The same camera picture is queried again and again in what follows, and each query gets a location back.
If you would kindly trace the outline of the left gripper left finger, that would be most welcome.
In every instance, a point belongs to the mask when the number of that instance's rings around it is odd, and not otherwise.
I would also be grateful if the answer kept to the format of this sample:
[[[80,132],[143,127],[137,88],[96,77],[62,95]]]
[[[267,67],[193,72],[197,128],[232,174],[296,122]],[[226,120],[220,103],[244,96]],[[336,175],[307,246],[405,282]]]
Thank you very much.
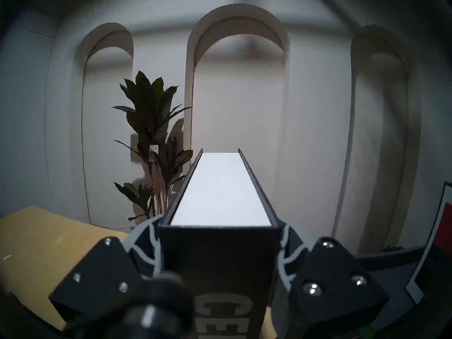
[[[163,215],[140,224],[124,241],[107,236],[60,281],[49,300],[64,321],[92,315],[161,273],[161,244],[156,228]]]

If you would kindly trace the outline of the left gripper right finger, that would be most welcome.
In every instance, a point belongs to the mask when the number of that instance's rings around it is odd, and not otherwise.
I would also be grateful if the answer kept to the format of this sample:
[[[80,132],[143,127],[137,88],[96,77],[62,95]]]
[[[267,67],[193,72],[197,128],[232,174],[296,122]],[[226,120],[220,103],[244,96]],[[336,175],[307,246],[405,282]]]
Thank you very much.
[[[278,329],[358,329],[373,322],[387,292],[338,240],[314,241],[282,223],[277,258]]]

